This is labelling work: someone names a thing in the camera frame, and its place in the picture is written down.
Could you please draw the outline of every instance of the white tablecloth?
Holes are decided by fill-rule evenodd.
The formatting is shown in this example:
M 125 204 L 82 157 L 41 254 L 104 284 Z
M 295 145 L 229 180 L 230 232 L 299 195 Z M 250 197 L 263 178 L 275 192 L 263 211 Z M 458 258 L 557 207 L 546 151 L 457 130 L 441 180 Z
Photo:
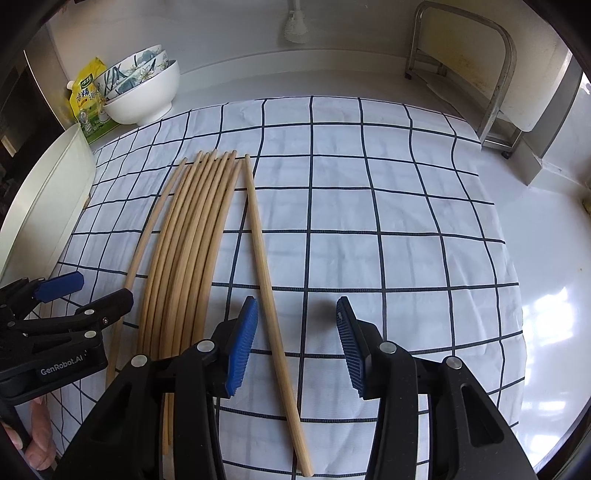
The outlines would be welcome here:
M 72 314 L 124 283 L 158 192 L 199 150 L 250 153 L 294 395 L 316 473 L 362 478 L 378 404 L 351 386 L 335 325 L 347 295 L 357 317 L 414 355 L 461 357 L 511 425 L 521 409 L 521 300 L 495 207 L 476 173 L 480 144 L 464 121 L 357 98 L 278 98 L 181 113 L 95 152 L 92 200 L 55 275 L 79 270 L 82 291 L 41 309 Z M 217 260 L 206 333 L 258 295 L 239 180 Z M 125 318 L 119 368 L 135 353 L 152 235 Z M 104 331 L 109 344 L 110 331 Z M 63 450 L 103 392 L 100 372 L 49 395 Z M 426 478 L 428 408 L 417 477 Z M 230 480 L 293 478 L 294 460 L 263 318 L 242 387 L 222 400 Z

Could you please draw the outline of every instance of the floral bowl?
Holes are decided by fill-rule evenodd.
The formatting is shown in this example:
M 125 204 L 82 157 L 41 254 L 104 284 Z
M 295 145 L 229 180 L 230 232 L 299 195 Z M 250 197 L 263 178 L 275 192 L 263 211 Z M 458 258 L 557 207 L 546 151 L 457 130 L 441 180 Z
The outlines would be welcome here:
M 94 84 L 97 90 L 103 97 L 106 97 L 118 83 L 135 72 L 138 67 L 141 67 L 159 55 L 162 51 L 162 45 L 154 45 L 153 47 L 140 50 L 125 60 L 113 65 L 111 68 L 106 69 L 95 78 Z
M 144 83 L 146 80 L 159 74 L 161 71 L 168 67 L 168 55 L 166 50 L 156 55 L 152 60 L 147 61 L 143 65 L 139 66 L 135 72 L 129 75 L 127 78 L 122 79 L 115 87 L 107 93 L 105 100 L 109 101 L 113 98 L 118 97 L 122 93 L 137 87 L 140 83 Z
M 176 60 L 168 68 L 135 88 L 105 103 L 105 112 L 117 123 L 148 125 L 172 108 L 181 78 Z

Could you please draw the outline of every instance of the dish rack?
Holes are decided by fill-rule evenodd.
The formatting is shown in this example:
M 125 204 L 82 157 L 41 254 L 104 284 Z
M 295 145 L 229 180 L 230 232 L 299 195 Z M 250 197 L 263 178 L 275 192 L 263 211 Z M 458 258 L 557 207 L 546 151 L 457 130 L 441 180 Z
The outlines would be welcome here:
M 481 102 L 476 101 L 476 99 L 466 92 L 466 89 L 462 89 L 457 82 L 448 78 L 448 68 L 443 63 L 418 48 L 423 14 L 430 8 L 468 18 L 496 30 L 501 36 L 505 45 L 505 58 L 494 92 L 490 100 L 486 99 L 488 100 L 486 108 L 483 109 Z M 432 72 L 426 69 L 418 69 L 415 67 L 417 61 L 436 66 L 437 70 Z M 420 3 L 415 10 L 413 39 L 404 76 L 409 80 L 418 79 L 425 83 L 433 93 L 470 124 L 476 131 L 476 135 L 482 146 L 501 150 L 505 158 L 511 156 L 523 133 L 510 122 L 504 121 L 508 125 L 498 125 L 498 122 L 495 123 L 499 113 L 501 113 L 501 105 L 509 89 L 516 63 L 517 50 L 513 39 L 507 30 L 492 20 L 461 8 L 430 1 Z

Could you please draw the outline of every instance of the yellow package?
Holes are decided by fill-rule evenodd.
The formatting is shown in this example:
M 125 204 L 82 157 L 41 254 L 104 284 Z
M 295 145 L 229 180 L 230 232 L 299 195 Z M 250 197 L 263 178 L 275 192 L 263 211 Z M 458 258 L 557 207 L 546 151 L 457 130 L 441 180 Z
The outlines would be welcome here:
M 72 95 L 70 106 L 74 116 L 80 122 L 84 136 L 88 143 L 113 130 L 118 123 L 115 122 L 103 107 L 105 100 L 93 83 L 101 73 L 107 69 L 99 59 L 94 58 L 84 67 L 71 85 Z

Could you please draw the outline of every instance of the human hand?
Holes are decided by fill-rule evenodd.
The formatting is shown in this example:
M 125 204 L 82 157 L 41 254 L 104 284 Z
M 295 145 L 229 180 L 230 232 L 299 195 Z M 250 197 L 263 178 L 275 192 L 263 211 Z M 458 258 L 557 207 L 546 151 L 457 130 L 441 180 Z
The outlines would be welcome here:
M 12 444 L 22 449 L 22 439 L 12 428 L 2 422 Z M 56 458 L 56 444 L 53 441 L 49 409 L 42 397 L 31 402 L 31 443 L 25 452 L 29 465 L 36 470 L 49 468 Z

